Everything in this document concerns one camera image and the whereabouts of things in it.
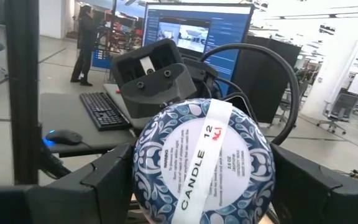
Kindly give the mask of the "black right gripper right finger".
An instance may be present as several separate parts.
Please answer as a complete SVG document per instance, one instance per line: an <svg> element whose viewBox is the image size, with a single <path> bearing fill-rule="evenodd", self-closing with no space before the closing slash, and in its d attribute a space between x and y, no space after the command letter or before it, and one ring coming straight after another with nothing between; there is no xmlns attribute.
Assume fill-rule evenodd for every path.
<svg viewBox="0 0 358 224"><path fill-rule="evenodd" d="M358 180L271 144L280 223L358 224Z"/></svg>

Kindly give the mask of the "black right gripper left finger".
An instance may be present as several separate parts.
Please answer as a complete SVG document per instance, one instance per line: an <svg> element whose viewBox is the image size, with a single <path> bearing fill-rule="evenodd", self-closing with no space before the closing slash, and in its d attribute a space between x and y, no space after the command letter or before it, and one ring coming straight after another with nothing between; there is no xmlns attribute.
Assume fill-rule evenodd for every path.
<svg viewBox="0 0 358 224"><path fill-rule="evenodd" d="M132 155L125 144L45 186L0 185L0 224L124 223Z"/></svg>

